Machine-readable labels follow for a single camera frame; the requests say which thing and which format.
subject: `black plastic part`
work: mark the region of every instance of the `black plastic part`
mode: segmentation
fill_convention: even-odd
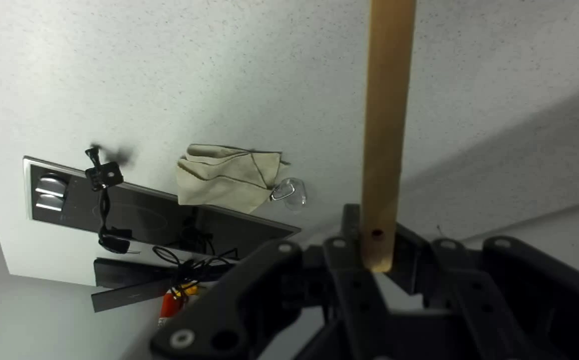
[[[360,263],[358,207],[348,205],[344,221],[342,235],[322,247],[256,252],[163,328],[153,351],[256,357],[302,308],[322,306],[326,325],[300,360],[579,360],[578,269],[512,237],[476,252],[448,237],[430,244],[400,225],[402,254],[390,278],[424,294],[428,310],[390,314]],[[174,350],[180,330],[192,330],[194,342]]]
[[[95,311],[105,311],[111,308],[121,308],[145,300],[153,300],[165,296],[167,289],[172,285],[172,278],[151,279],[145,283],[115,288],[109,291],[93,294],[93,308]]]
[[[578,269],[510,235],[488,239],[482,263],[546,351],[579,357]]]
[[[454,308],[466,319],[480,356],[536,357],[502,291],[476,266],[470,250],[448,237],[436,239],[432,250],[442,278],[430,304]]]
[[[107,234],[99,237],[99,244],[115,254],[129,254],[129,250],[131,250],[129,239],[119,239],[119,237],[107,235]]]
[[[172,278],[176,268],[123,262],[111,257],[95,260],[95,282],[99,288],[125,288],[161,278]]]
[[[302,250],[292,241],[262,245],[252,257],[236,266],[222,282],[208,289],[163,325],[151,342],[161,357],[254,357],[300,310],[284,306],[278,279],[296,272]],[[194,331],[186,347],[172,344],[178,330]]]
[[[103,163],[99,155],[101,148],[93,145],[87,149],[89,158],[93,159],[95,168],[87,169],[87,177],[93,184],[93,190],[105,190],[119,184],[125,184],[125,174],[117,161]]]

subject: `black cable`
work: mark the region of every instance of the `black cable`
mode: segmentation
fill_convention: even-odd
[[[178,276],[172,279],[174,285],[176,283],[182,283],[182,282],[208,282],[208,279],[214,279],[208,276],[208,272],[212,269],[212,263],[214,262],[224,262],[224,266],[234,266],[232,262],[228,262],[226,257],[218,257],[218,255],[212,255],[208,260],[198,260],[198,257],[190,257],[186,262],[182,262],[172,250],[165,247],[165,245],[153,245],[153,252],[168,262],[168,263],[174,263],[178,268]]]
[[[103,196],[99,199],[99,213],[101,213],[99,235],[103,237],[103,234],[109,229],[109,213],[111,213],[111,193],[109,193],[109,188],[103,190]]]

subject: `wire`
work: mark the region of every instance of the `wire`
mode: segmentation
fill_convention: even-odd
[[[208,272],[214,268],[216,262],[222,262],[224,266],[234,266],[224,255],[212,255],[208,260],[190,257],[190,260],[182,262],[172,250],[168,250],[165,245],[153,245],[153,252],[161,260],[174,263],[178,268],[178,276],[174,276],[172,285],[186,283],[184,288],[190,288],[198,282],[214,279],[214,276],[208,276]]]
[[[204,241],[204,252],[208,254],[208,247],[210,247],[210,254],[216,255],[216,257],[228,257],[228,254],[232,254],[232,260],[240,260],[238,257],[238,247],[230,247],[222,254],[216,254],[216,247],[214,247],[214,241],[212,241],[212,235]]]
[[[103,165],[101,155],[99,155],[101,148],[99,145],[91,145],[87,149],[87,155],[91,158],[91,161],[95,163],[95,172]],[[109,232],[109,213],[111,213],[111,193],[109,193],[109,186],[99,184],[97,188],[103,190],[103,196],[99,199],[99,215],[101,215],[101,227],[99,227],[99,237],[105,237],[105,232]]]

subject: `white surface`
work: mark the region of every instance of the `white surface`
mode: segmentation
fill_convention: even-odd
[[[0,250],[0,360],[147,360],[161,300],[95,314],[93,291],[11,276]]]
[[[402,197],[426,235],[482,234],[579,205],[579,95],[446,161]]]
[[[127,177],[168,191],[190,142],[282,149],[312,205],[264,213],[304,227],[338,219],[360,190],[366,36],[360,0],[0,0],[0,237],[11,272],[93,282],[103,254],[95,235],[25,217],[21,168],[25,154],[87,168],[91,142],[131,149]],[[406,190],[432,193],[438,186],[420,184],[442,175],[434,168],[578,91],[579,2],[420,2]],[[404,219],[424,232],[438,217],[510,223],[452,197],[436,205],[464,186],[406,193]],[[494,204],[502,193],[482,196]]]

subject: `wooden dowel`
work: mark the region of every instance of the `wooden dowel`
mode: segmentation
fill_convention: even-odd
[[[414,0],[372,0],[362,257],[374,272],[394,266],[414,14]]]

